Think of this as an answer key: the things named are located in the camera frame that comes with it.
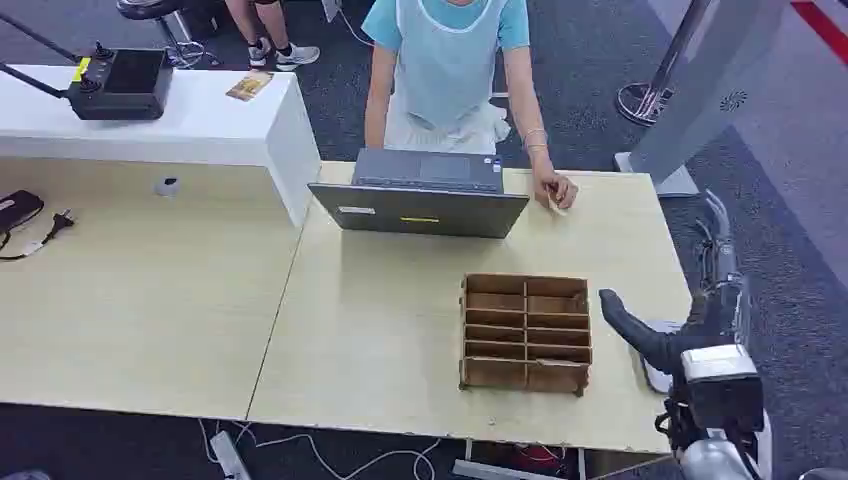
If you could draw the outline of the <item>robot right hand grey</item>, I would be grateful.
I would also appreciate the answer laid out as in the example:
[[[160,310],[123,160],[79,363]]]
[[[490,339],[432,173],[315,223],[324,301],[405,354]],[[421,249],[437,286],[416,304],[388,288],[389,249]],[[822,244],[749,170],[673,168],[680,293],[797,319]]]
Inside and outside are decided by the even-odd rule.
[[[693,293],[683,325],[668,333],[631,314],[614,290],[601,289],[599,297],[607,324],[650,365],[672,376],[683,373],[685,351],[743,344],[750,332],[750,292],[744,281],[724,281]]]

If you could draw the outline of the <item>person's left hand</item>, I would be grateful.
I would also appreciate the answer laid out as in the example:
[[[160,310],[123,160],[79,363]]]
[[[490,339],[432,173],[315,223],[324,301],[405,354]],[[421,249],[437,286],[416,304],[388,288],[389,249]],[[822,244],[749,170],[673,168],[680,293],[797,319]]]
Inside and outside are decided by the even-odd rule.
[[[545,208],[568,210],[579,192],[578,186],[568,177],[556,172],[550,163],[532,166],[535,200]]]

